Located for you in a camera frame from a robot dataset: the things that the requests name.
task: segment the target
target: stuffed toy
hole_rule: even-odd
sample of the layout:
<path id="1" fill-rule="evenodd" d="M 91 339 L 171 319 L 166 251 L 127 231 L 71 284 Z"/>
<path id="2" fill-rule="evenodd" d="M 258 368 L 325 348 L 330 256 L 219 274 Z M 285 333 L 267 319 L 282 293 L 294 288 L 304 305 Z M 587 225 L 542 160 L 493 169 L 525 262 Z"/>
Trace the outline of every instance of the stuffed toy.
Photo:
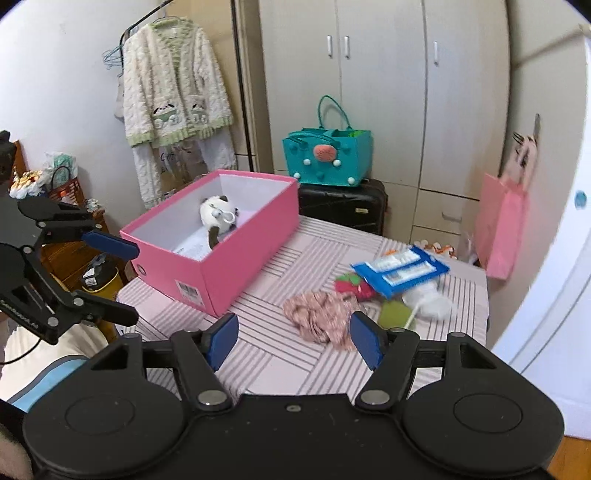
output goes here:
<path id="1" fill-rule="evenodd" d="M 238 209 L 234 208 L 225 195 L 216 195 L 202 201 L 200 213 L 201 222 L 209 232 L 209 248 L 213 250 L 219 243 L 219 235 L 236 226 Z"/>
<path id="2" fill-rule="evenodd" d="M 375 297 L 375 290 L 355 272 L 346 273 L 335 278 L 335 291 L 338 293 L 352 293 L 359 301 Z"/>

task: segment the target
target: pink bag on hook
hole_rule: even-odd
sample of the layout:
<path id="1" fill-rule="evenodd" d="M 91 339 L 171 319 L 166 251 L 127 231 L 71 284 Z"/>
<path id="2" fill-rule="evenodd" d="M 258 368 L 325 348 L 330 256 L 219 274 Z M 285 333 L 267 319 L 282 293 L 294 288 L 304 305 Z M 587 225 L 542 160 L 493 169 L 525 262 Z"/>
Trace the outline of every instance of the pink bag on hook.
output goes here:
<path id="1" fill-rule="evenodd" d="M 511 150 L 501 178 L 487 174 L 482 182 L 474 242 L 487 277 L 506 280 L 511 275 L 521 246 L 537 153 L 533 137 L 525 137 L 517 150 Z"/>

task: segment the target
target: pink shoebox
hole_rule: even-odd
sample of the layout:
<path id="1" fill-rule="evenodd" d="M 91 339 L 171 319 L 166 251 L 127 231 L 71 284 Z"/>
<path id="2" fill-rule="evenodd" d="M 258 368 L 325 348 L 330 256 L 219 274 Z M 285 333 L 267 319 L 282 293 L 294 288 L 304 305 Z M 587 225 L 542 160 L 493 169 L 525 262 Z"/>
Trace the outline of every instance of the pink shoebox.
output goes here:
<path id="1" fill-rule="evenodd" d="M 226 195 L 238 217 L 237 228 L 210 250 L 199 208 L 214 195 Z M 131 222 L 121 237 L 138 244 L 132 263 L 147 284 L 219 317 L 298 224 L 297 180 L 218 170 Z"/>

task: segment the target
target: table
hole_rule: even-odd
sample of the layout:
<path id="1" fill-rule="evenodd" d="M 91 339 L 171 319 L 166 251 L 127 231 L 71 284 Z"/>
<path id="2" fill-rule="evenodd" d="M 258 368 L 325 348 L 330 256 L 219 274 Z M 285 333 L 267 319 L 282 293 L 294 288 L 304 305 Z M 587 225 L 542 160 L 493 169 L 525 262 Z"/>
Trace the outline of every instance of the table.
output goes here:
<path id="1" fill-rule="evenodd" d="M 216 375 L 232 397 L 346 393 L 353 400 L 371 375 L 359 352 L 339 352 L 331 345 L 302 340 L 283 316 L 282 305 L 305 291 L 332 291 L 335 278 L 350 271 L 351 263 L 403 247 L 370 233 L 300 217 L 297 232 L 230 308 L 239 317 L 238 341 Z M 454 301 L 457 315 L 445 322 L 417 319 L 413 329 L 430 340 L 445 340 L 449 332 L 461 331 L 484 345 L 488 318 L 484 270 L 441 260 L 450 271 L 439 278 L 439 290 Z M 145 340 L 164 340 L 182 329 L 206 329 L 216 320 L 163 295 L 140 278 L 119 292 L 118 301 L 134 306 L 140 315 L 137 325 L 119 327 L 120 332 L 138 332 Z M 379 303 L 363 305 L 377 321 Z M 439 378 L 440 368 L 419 369 L 411 394 Z M 170 370 L 149 369 L 148 379 L 178 395 Z"/>

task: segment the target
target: blue snack package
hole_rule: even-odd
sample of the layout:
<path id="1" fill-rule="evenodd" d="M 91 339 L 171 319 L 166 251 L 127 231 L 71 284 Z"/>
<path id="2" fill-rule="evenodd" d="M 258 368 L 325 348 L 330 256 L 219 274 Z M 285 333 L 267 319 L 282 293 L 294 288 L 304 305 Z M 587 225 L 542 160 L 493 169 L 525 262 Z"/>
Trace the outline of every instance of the blue snack package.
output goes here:
<path id="1" fill-rule="evenodd" d="M 419 247 L 351 266 L 357 275 L 388 300 L 397 293 L 449 271 L 445 263 Z"/>

